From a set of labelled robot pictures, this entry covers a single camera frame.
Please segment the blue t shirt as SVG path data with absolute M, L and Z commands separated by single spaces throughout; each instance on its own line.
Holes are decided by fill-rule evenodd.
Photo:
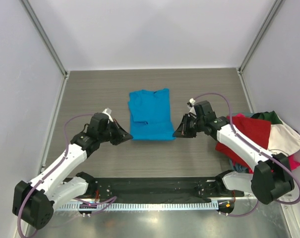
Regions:
M 172 141 L 174 127 L 171 120 L 170 91 L 139 90 L 130 92 L 130 134 L 137 141 Z

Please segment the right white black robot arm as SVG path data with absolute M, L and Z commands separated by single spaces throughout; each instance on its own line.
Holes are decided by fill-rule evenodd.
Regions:
M 289 159 L 282 153 L 273 154 L 244 135 L 231 118 L 218 117 L 208 101 L 190 99 L 189 112 L 184 114 L 173 133 L 176 138 L 195 138 L 203 132 L 227 146 L 253 171 L 252 174 L 226 172 L 219 175 L 227 190 L 252 193 L 259 202 L 269 204 L 295 188 Z

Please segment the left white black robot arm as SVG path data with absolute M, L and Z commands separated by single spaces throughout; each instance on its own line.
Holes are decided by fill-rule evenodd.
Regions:
M 94 193 L 97 190 L 96 179 L 85 172 L 79 172 L 68 182 L 64 180 L 102 143 L 116 146 L 132 138 L 111 117 L 110 109 L 93 114 L 82 131 L 66 140 L 65 151 L 48 168 L 29 182 L 20 181 L 15 186 L 12 212 L 17 216 L 17 223 L 26 222 L 40 230 L 68 201 Z

